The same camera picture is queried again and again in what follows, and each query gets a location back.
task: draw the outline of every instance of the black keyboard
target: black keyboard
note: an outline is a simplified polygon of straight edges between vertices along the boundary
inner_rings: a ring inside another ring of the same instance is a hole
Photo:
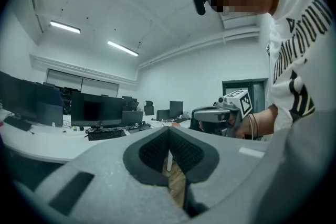
[[[184,121],[187,121],[187,120],[188,119],[182,118],[182,119],[176,119],[174,122],[181,123],[181,122],[184,122]]]
[[[95,132],[89,133],[89,141],[119,138],[125,135],[126,134],[124,130],[95,131]]]
[[[12,116],[5,118],[4,123],[7,123],[25,132],[29,131],[30,127],[32,126],[30,123],[26,122],[25,120],[18,119]]]

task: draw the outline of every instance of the man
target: man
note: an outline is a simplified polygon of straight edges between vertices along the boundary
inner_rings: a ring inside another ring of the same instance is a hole
[[[267,52],[270,62],[270,87],[266,110],[251,117],[254,133],[271,134],[291,127],[293,122],[314,112],[314,104],[296,70],[313,55],[310,48],[328,42],[333,15],[326,0],[208,0],[212,9],[223,6],[234,12],[269,13],[272,16]],[[229,123],[234,123],[231,116]],[[236,136],[251,134],[248,117]]]

